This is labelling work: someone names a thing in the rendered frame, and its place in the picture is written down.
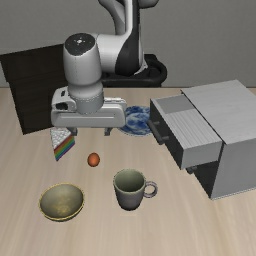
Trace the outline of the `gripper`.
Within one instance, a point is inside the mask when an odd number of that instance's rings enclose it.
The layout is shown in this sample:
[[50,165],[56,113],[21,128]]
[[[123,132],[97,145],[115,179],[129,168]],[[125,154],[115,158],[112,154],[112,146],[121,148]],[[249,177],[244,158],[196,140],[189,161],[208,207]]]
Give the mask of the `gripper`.
[[67,87],[59,88],[52,98],[51,122],[55,127],[66,127],[77,136],[77,128],[105,128],[104,136],[110,136],[112,128],[126,124],[127,103],[122,98],[109,98],[99,94],[95,98],[75,101]]

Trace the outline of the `brown egg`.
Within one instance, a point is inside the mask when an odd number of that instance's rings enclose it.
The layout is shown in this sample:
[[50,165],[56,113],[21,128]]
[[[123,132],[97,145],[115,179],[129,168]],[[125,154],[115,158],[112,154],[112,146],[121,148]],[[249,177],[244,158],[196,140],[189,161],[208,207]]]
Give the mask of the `brown egg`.
[[100,156],[95,152],[91,153],[87,158],[87,163],[90,167],[98,166],[100,163]]

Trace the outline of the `open grey cabinet drawer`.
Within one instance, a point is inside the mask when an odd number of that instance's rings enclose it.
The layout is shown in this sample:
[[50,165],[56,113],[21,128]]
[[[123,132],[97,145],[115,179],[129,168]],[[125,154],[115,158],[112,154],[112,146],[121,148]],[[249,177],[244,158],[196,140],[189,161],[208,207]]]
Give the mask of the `open grey cabinet drawer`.
[[147,124],[180,169],[219,158],[222,140],[184,95],[151,99]]

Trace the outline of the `grey cabinet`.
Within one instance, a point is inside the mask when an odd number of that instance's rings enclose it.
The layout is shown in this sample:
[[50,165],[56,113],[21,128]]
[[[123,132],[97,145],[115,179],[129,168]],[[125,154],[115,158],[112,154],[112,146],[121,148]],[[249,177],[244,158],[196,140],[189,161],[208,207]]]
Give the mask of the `grey cabinet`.
[[183,94],[222,140],[219,159],[195,170],[208,196],[256,189],[256,95],[237,80],[186,88]]

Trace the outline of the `rainbow cake wedge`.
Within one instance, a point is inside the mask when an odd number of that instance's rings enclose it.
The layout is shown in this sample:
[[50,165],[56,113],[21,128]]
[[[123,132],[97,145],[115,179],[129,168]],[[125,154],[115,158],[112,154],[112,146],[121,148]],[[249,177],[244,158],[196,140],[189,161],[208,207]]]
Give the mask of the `rainbow cake wedge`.
[[59,161],[74,145],[75,140],[71,132],[66,128],[51,128],[51,142],[55,160]]

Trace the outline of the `blue and white plate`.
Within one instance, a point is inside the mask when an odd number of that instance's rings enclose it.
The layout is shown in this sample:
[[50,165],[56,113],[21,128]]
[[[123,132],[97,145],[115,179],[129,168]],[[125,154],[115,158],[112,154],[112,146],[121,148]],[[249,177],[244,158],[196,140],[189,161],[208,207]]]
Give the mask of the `blue and white plate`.
[[150,108],[147,106],[129,106],[126,111],[126,124],[120,131],[130,136],[147,136],[151,133],[148,127]]

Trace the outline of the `grey-green mug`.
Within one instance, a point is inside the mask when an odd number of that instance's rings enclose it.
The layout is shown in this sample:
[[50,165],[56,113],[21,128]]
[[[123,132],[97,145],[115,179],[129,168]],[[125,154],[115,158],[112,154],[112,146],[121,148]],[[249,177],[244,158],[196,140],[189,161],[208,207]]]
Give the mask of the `grey-green mug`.
[[119,206],[126,211],[136,210],[143,198],[152,198],[158,192],[153,181],[135,169],[123,169],[113,178],[113,187]]

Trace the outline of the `olive green bowl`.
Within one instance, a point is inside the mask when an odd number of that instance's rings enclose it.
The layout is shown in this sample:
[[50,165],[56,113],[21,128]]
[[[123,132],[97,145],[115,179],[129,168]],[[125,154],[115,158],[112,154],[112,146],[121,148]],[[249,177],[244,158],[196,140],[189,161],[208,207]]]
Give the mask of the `olive green bowl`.
[[70,183],[55,184],[39,199],[40,212],[49,220],[65,222],[77,216],[85,203],[84,192]]

